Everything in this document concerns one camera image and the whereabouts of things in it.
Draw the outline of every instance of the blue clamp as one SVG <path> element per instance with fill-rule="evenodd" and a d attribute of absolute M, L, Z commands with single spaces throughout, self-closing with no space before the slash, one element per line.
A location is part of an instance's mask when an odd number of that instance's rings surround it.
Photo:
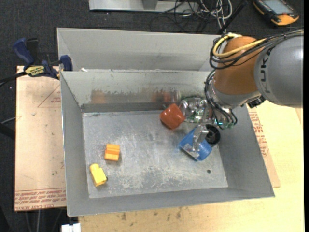
<path fill-rule="evenodd" d="M 21 38 L 13 45 L 14 52 L 26 62 L 24 72 L 31 77 L 46 76 L 59 79 L 59 72 L 55 70 L 46 60 L 41 64 L 34 64 L 35 60 L 26 46 L 26 39 Z M 61 65 L 61 71 L 72 71 L 73 65 L 71 58 L 68 55 L 61 56 L 58 63 Z"/>

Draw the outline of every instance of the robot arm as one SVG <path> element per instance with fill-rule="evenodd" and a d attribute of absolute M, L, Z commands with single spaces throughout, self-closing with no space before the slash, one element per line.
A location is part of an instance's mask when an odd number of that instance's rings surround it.
<path fill-rule="evenodd" d="M 223 53 L 217 53 L 225 41 Z M 208 80 L 206 95 L 222 108 L 232 109 L 246 103 L 255 106 L 259 104 L 257 100 L 301 107 L 303 48 L 303 30 L 258 41 L 236 34 L 223 36 L 211 52 L 215 71 Z"/>
<path fill-rule="evenodd" d="M 218 53 L 223 44 L 223 51 Z M 303 45 L 303 30 L 260 40 L 233 33 L 218 38 L 211 50 L 210 65 L 214 70 L 205 81 L 206 99 L 186 100 L 180 105 L 184 115 L 186 109 L 191 112 L 195 106 L 197 118 L 201 117 L 180 147 L 197 160 L 205 159 L 211 152 L 207 143 L 214 147 L 220 140 L 218 129 L 236 125 L 233 109 L 238 106 L 255 107 L 268 100 L 302 107 Z"/>

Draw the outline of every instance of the metal stand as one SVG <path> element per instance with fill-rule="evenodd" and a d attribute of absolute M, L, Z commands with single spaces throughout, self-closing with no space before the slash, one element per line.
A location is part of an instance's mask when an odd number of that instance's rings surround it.
<path fill-rule="evenodd" d="M 164 12 L 173 13 L 174 7 L 177 13 L 190 10 L 188 3 L 181 4 L 176 0 L 89 0 L 91 11 L 139 11 L 139 12 Z"/>

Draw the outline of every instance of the yellow block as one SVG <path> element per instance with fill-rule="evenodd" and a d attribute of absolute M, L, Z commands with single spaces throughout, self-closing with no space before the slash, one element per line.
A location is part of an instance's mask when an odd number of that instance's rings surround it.
<path fill-rule="evenodd" d="M 89 170 L 91 172 L 93 183 L 96 187 L 104 184 L 107 181 L 103 169 L 101 169 L 97 163 L 91 164 Z"/>

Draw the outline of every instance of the bin floor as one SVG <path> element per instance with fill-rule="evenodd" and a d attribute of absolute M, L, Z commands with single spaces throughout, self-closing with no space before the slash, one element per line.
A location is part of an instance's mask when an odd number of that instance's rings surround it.
<path fill-rule="evenodd" d="M 227 187 L 219 147 L 203 161 L 178 148 L 195 124 L 166 128 L 161 111 L 84 113 L 83 130 L 90 198 Z M 104 159 L 106 144 L 120 145 L 118 161 Z M 95 187 L 89 166 L 98 163 L 108 181 Z"/>

